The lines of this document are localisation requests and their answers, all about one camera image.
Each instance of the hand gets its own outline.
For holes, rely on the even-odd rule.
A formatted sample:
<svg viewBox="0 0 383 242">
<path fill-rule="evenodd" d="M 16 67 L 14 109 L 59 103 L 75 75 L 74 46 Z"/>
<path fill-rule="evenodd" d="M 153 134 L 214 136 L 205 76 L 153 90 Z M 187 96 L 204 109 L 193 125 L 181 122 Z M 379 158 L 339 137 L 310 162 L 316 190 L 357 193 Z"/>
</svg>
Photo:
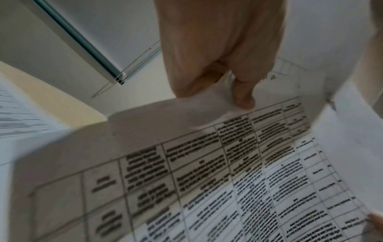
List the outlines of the hand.
<svg viewBox="0 0 383 242">
<path fill-rule="evenodd" d="M 285 16 L 284 0 L 154 0 L 170 87 L 189 97 L 228 70 L 234 103 L 255 105 L 254 86 L 274 65 Z"/>
</svg>

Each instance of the skin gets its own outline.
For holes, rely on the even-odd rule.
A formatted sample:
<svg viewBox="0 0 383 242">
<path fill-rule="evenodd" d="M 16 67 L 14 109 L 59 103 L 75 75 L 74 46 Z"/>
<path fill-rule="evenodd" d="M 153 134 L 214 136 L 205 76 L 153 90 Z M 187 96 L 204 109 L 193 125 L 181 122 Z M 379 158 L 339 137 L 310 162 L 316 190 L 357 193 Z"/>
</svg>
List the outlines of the skin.
<svg viewBox="0 0 383 242">
<path fill-rule="evenodd" d="M 283 36 L 284 0 L 155 0 L 162 51 L 176 97 L 190 97 L 231 70 L 234 103 L 255 106 Z"/>
</svg>

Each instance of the table grid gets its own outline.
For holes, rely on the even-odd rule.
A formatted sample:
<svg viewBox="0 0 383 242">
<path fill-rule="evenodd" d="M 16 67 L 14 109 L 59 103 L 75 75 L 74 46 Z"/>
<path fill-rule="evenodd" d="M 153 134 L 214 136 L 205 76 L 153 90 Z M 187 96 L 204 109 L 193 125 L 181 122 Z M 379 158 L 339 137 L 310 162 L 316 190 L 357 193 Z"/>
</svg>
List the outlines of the table grid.
<svg viewBox="0 0 383 242">
<path fill-rule="evenodd" d="M 368 212 L 323 154 L 300 98 L 43 184 L 32 198 L 39 242 L 314 242 L 305 235 L 323 229 L 340 242 L 361 233 Z"/>
</svg>

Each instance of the gray panel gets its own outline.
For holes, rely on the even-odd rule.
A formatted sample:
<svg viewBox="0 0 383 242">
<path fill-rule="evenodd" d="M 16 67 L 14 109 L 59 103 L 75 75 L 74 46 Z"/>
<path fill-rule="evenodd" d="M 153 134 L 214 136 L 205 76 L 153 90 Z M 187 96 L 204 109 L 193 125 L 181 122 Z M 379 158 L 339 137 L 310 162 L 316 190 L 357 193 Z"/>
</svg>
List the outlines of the gray panel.
<svg viewBox="0 0 383 242">
<path fill-rule="evenodd" d="M 129 76 L 160 50 L 152 0 L 45 2 L 122 73 L 122 78 Z"/>
</svg>

